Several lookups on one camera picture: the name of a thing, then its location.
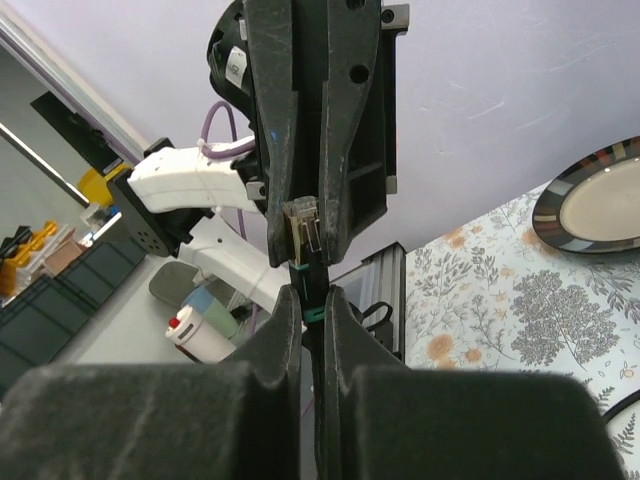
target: table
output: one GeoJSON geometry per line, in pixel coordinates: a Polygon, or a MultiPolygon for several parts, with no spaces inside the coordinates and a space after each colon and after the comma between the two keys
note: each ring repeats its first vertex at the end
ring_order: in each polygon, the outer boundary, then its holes
{"type": "MultiPolygon", "coordinates": [[[[640,255],[566,254],[531,212],[546,185],[407,255],[407,364],[558,372],[605,411],[640,377],[640,255]]],[[[640,479],[640,405],[609,425],[627,477],[640,479]]]]}

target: yellow object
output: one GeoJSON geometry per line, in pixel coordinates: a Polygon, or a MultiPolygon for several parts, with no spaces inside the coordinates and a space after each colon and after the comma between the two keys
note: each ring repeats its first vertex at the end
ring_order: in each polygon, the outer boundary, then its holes
{"type": "Polygon", "coordinates": [[[47,238],[55,235],[57,231],[58,224],[53,220],[47,221],[42,230],[33,232],[31,239],[18,247],[13,257],[4,260],[0,270],[0,295],[13,295],[18,270],[29,265],[31,254],[42,250],[47,238]]]}
{"type": "Polygon", "coordinates": [[[125,168],[129,168],[129,166],[121,163],[104,177],[97,170],[91,168],[78,182],[78,190],[89,199],[90,203],[97,203],[101,207],[113,205],[113,197],[107,188],[107,182],[125,168]]]}

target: screw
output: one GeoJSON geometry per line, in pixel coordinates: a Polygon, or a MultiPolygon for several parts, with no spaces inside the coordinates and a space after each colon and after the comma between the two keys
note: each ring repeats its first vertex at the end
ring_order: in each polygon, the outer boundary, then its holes
{"type": "Polygon", "coordinates": [[[382,12],[382,23],[391,23],[394,18],[396,18],[396,15],[393,13],[393,10],[385,10],[382,12]]]}

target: plate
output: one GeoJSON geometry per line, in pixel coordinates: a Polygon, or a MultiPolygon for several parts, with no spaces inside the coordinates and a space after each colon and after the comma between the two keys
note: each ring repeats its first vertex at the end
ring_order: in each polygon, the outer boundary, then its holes
{"type": "Polygon", "coordinates": [[[553,180],[533,209],[533,228],[576,253],[640,247],[640,137],[584,157],[553,180]]]}

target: white robotic arm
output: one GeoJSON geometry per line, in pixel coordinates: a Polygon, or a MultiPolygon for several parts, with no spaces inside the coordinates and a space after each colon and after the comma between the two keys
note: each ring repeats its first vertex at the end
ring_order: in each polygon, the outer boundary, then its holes
{"type": "MultiPolygon", "coordinates": [[[[224,151],[252,140],[247,137],[211,149],[224,151]]],[[[138,164],[128,182],[151,213],[195,207],[258,213],[231,168],[233,160],[211,160],[198,147],[163,148],[138,164]]],[[[290,281],[285,268],[271,268],[267,255],[243,240],[220,215],[202,219],[190,233],[193,240],[180,246],[180,260],[215,275],[269,313],[273,311],[280,287],[290,281]]]]}

